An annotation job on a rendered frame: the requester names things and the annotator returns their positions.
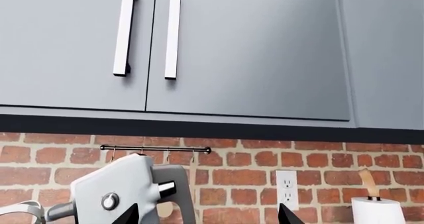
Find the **grey cabinet door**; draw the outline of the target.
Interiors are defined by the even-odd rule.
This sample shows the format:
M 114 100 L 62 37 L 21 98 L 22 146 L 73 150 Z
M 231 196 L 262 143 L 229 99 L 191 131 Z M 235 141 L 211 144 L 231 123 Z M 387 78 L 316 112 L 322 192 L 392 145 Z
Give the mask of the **grey cabinet door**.
M 0 0 L 0 105 L 144 110 L 154 2 L 134 2 L 122 77 L 121 0 Z
M 338 0 L 181 0 L 175 80 L 168 11 L 155 0 L 148 111 L 350 119 Z

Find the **grey cabinet side panel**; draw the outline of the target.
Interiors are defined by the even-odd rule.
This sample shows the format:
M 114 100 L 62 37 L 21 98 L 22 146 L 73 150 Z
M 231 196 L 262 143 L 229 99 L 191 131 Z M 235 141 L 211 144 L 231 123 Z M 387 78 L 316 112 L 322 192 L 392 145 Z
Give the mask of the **grey cabinet side panel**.
M 424 0 L 339 0 L 355 128 L 424 129 Z

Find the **black cabinet bottom trim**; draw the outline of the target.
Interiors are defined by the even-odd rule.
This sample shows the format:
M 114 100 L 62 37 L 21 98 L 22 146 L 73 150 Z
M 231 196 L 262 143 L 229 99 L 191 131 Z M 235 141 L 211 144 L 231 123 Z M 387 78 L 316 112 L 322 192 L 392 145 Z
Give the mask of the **black cabinet bottom trim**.
M 424 130 L 0 115 L 0 132 L 424 145 Z

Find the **wooden paper towel holder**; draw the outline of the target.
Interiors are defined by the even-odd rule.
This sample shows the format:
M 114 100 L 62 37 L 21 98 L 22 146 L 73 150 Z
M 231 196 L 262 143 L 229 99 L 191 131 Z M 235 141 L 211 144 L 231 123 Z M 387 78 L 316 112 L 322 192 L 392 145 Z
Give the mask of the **wooden paper towel holder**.
M 380 192 L 375 184 L 374 178 L 372 177 L 371 171 L 365 168 L 360 170 L 358 174 L 362 180 L 363 186 L 367 189 L 368 200 L 381 201 Z

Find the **white paper towel roll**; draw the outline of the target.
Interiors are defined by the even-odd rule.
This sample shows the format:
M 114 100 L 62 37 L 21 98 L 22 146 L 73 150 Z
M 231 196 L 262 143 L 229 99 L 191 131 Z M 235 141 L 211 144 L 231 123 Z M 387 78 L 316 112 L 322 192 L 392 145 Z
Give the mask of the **white paper towel roll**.
M 354 224 L 406 224 L 400 202 L 380 197 L 352 197 Z

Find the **grey stand mixer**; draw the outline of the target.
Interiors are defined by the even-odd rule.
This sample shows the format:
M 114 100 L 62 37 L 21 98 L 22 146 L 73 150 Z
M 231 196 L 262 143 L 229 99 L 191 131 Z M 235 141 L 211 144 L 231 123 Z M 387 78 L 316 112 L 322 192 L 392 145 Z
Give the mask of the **grey stand mixer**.
M 159 224 L 157 203 L 176 193 L 174 181 L 158 183 L 153 159 L 131 154 L 70 184 L 71 202 L 51 207 L 46 221 L 72 216 L 76 224 L 112 224 L 134 203 L 138 204 L 138 224 Z

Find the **black wall hook rail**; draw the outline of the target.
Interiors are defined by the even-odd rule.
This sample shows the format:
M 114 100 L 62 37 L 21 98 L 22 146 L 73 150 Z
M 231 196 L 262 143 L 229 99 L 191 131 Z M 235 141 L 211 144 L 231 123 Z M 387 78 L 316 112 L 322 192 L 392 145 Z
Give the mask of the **black wall hook rail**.
M 109 146 L 102 144 L 99 147 L 100 150 L 131 150 L 131 151 L 165 151 L 165 152 L 203 152 L 210 154 L 212 149 L 210 147 L 205 148 L 186 148 L 186 147 L 153 147 L 153 146 Z

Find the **white wall power outlet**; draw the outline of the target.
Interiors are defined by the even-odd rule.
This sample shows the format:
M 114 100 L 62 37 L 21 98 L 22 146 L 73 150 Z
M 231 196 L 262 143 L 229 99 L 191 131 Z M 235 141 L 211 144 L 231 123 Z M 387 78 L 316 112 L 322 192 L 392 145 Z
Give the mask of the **white wall power outlet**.
M 291 211 L 299 209 L 297 172 L 294 170 L 276 171 L 277 202 Z

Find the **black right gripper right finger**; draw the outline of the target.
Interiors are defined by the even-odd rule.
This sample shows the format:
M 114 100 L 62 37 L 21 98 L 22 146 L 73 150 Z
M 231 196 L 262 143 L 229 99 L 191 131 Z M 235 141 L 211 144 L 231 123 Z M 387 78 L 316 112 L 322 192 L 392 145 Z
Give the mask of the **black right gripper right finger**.
M 278 221 L 279 224 L 303 224 L 303 221 L 283 203 L 279 204 Z

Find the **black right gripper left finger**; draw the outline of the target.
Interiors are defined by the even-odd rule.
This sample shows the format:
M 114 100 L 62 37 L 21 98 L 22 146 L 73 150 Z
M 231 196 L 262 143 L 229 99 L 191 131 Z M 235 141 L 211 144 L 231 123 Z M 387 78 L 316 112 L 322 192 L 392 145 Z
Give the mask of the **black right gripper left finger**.
M 134 203 L 122 215 L 120 215 L 112 224 L 138 224 L 138 204 Z

